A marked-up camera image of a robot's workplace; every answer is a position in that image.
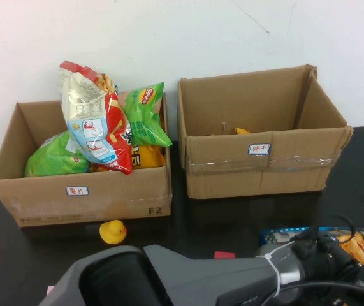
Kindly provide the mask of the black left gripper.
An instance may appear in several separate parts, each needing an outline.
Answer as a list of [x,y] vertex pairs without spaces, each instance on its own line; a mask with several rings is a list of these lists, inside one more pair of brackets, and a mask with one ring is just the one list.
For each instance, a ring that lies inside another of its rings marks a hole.
[[306,281],[354,282],[359,266],[337,238],[313,226],[298,234],[298,259]]

